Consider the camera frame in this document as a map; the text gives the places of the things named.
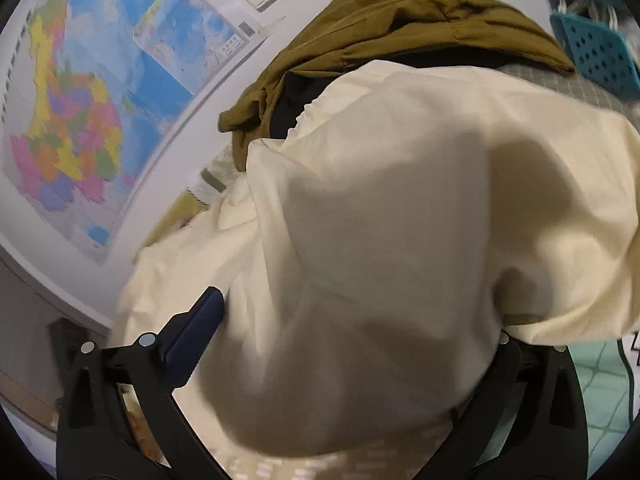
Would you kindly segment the cream yellow shirt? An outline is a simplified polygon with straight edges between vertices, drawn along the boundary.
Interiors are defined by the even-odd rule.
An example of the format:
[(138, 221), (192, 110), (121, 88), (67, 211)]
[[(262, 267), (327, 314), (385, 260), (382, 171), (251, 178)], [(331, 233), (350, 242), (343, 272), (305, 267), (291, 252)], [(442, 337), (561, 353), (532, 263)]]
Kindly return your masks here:
[(423, 427), (502, 333), (638, 328), (638, 131), (496, 70), (369, 63), (140, 252), (112, 343), (209, 286), (226, 319), (178, 395), (209, 448), (306, 457)]

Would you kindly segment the patterned beige bed sheet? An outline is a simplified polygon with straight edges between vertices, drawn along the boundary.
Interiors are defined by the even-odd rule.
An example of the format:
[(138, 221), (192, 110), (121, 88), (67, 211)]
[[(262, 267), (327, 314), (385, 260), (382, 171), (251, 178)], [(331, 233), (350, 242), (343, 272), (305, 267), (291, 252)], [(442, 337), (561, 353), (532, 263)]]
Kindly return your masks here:
[[(203, 282), (225, 294), (245, 295), (257, 228), (246, 177), (235, 168), (226, 146), (201, 171), (186, 196), (202, 213), (190, 224), (198, 237), (198, 262)], [(390, 434), (347, 451), (309, 457), (277, 457), (258, 453), (231, 439), (213, 406), (213, 386), (219, 379), (210, 368), (216, 351), (209, 347), (195, 377), (177, 394), (180, 408), (209, 452), (233, 479), (411, 479), (442, 445), (452, 429), (448, 415), (423, 428)]]

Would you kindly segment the yellow pillow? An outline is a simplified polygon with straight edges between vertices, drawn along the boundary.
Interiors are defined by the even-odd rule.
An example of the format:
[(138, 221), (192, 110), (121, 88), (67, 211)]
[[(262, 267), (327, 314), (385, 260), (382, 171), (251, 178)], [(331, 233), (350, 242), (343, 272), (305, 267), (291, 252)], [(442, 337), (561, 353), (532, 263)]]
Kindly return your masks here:
[(131, 263), (136, 264), (142, 250), (150, 247), (171, 233), (179, 231), (189, 224), (198, 214), (210, 206), (209, 202), (203, 202), (197, 198), (190, 190), (185, 190), (179, 194), (175, 201), (158, 220), (154, 228), (145, 237), (141, 246), (137, 250)]

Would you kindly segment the olive green garment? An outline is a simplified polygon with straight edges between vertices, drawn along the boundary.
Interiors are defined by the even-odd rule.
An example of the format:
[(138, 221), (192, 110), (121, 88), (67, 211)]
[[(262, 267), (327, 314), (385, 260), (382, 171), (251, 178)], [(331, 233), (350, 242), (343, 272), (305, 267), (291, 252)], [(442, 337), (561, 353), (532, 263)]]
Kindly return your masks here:
[(473, 51), (498, 64), (522, 60), (562, 75), (575, 67), (560, 44), (514, 6), (499, 0), (333, 0), (222, 112), (237, 170), (250, 142), (270, 136), (273, 112), (289, 80), (337, 78), (373, 60), (405, 55), (432, 65), (440, 52), (471, 64)]

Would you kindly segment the colourful wall map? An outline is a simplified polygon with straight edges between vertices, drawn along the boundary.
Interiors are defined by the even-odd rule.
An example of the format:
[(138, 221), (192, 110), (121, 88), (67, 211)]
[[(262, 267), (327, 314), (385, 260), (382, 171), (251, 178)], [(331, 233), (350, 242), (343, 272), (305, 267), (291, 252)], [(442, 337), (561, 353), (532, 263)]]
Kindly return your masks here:
[(102, 261), (158, 152), (261, 41), (230, 0), (37, 0), (6, 76), (2, 176)]

